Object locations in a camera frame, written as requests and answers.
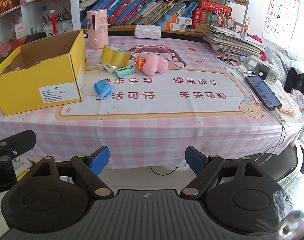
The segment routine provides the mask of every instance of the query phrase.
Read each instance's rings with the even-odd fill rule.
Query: orange clip
[[[139,69],[145,64],[145,60],[144,59],[141,60],[141,56],[139,54],[135,63],[136,63],[136,72],[138,72]]]

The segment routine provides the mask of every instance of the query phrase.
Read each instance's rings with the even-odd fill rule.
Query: pink thermos
[[[88,38],[90,49],[102,49],[109,44],[107,10],[87,12]]]

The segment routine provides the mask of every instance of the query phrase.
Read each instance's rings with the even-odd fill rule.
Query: cartoon girl print
[[[145,58],[147,54],[153,53],[154,55],[161,56],[166,59],[168,63],[168,67],[185,67],[186,63],[184,60],[180,58],[176,51],[172,49],[168,49],[163,45],[135,45],[133,48],[128,50],[131,52],[131,56],[129,59],[129,65],[135,65],[135,61],[140,54],[141,58]]]
[[[105,23],[105,20],[106,20],[105,17],[101,17],[101,18],[100,18],[100,22],[101,22],[101,23]]]
[[[253,103],[248,97],[245,97],[244,100],[239,104],[239,109],[243,113],[253,118],[262,118],[263,116],[266,116],[265,111],[260,106]]]

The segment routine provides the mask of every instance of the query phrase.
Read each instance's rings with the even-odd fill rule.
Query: black bag
[[[291,94],[293,89],[296,89],[304,94],[304,73],[297,74],[295,68],[292,67],[288,72],[284,90]]]

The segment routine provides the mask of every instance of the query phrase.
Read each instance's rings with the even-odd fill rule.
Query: smartphone
[[[265,84],[264,80],[259,76],[245,77],[246,82],[256,94],[261,103],[269,110],[281,108],[282,104],[274,95],[272,90]]]

